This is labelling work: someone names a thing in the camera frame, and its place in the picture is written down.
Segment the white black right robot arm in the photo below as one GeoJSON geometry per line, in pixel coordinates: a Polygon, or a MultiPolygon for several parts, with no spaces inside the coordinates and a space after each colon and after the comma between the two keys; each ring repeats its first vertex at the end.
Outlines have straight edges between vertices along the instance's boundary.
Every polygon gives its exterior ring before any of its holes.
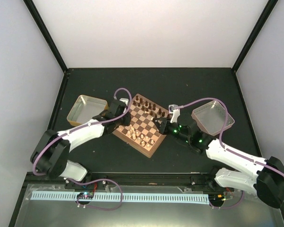
{"type": "Polygon", "coordinates": [[[160,134],[172,135],[195,153],[232,168],[221,168],[216,174],[208,176],[205,181],[208,189],[239,189],[257,196],[272,208],[281,208],[284,202],[284,165],[278,158],[256,157],[223,145],[214,136],[201,131],[188,114],[181,114],[175,122],[166,117],[152,118],[152,122],[160,134]]]}

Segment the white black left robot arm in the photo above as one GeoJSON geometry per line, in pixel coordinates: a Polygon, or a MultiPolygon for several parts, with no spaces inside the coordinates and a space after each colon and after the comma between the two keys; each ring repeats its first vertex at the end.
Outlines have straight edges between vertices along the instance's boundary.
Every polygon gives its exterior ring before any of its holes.
{"type": "Polygon", "coordinates": [[[108,109],[86,123],[65,131],[47,130],[37,144],[30,161],[36,175],[50,179],[69,178],[82,189],[89,188],[92,177],[87,168],[69,160],[69,153],[76,147],[113,133],[119,126],[130,125],[128,99],[115,99],[108,109]]]}

